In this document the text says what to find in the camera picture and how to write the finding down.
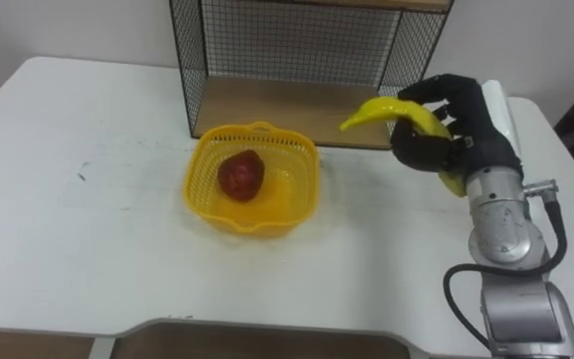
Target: wooden board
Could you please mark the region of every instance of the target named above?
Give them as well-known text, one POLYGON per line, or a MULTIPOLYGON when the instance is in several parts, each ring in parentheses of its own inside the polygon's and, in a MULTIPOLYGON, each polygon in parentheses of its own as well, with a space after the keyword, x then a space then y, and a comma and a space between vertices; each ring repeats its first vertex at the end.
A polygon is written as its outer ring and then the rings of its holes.
POLYGON ((446 10, 450 0, 296 0, 320 4, 336 4, 344 6, 382 7, 395 9, 431 9, 446 10))
POLYGON ((367 100, 378 96, 368 86, 340 86, 209 77, 194 135, 227 124, 266 121, 297 131, 317 145, 386 150, 385 123, 341 132, 338 127, 367 100))

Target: white table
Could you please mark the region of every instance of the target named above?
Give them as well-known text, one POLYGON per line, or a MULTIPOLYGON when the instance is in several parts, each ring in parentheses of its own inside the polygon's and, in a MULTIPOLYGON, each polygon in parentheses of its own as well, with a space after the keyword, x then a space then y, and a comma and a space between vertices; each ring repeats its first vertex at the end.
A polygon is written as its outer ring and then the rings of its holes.
MULTIPOLYGON (((570 248, 551 279, 574 317, 574 162, 511 99, 528 180, 558 179, 570 248)), ((278 240, 190 213, 195 144, 176 69, 35 58, 0 90, 0 329, 121 336, 165 320, 385 332, 442 356, 488 353, 441 279, 471 262, 467 204, 386 152, 320 149, 320 206, 278 240)), ((551 245, 538 202, 533 217, 551 245)), ((479 275, 453 283, 481 328, 479 275)))

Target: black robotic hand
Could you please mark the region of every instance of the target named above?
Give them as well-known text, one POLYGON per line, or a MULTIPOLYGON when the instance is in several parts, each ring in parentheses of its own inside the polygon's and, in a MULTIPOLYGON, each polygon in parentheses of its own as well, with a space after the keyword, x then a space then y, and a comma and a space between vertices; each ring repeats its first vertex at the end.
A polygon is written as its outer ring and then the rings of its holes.
POLYGON ((521 163, 508 139, 493 125, 481 86, 471 78, 445 74, 422 80, 400 90, 398 98, 418 104, 447 104, 433 113, 447 116, 454 141, 419 135, 413 123, 399 119, 391 136, 394 155, 412 169, 457 172, 465 179, 487 167, 509 167, 522 173, 521 163))

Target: metal wire rack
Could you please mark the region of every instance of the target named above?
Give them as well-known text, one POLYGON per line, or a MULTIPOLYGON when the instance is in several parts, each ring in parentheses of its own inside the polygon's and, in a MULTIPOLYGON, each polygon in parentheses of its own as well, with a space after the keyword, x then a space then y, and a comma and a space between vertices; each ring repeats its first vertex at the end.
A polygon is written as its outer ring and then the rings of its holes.
POLYGON ((208 77, 361 85, 381 95, 420 80, 451 4, 440 10, 302 0, 170 0, 193 133, 208 77))

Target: yellow basket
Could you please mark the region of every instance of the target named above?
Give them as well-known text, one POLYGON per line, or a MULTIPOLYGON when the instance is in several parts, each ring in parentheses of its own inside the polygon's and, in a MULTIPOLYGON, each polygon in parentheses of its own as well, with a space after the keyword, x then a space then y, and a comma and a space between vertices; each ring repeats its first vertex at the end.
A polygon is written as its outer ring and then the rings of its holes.
POLYGON ((200 138, 183 196, 187 206, 219 229, 261 236, 287 233, 318 202, 319 160, 314 143, 293 131, 257 122, 220 126, 200 138), (265 164, 258 195, 249 202, 227 196, 216 174, 226 159, 254 150, 265 164))

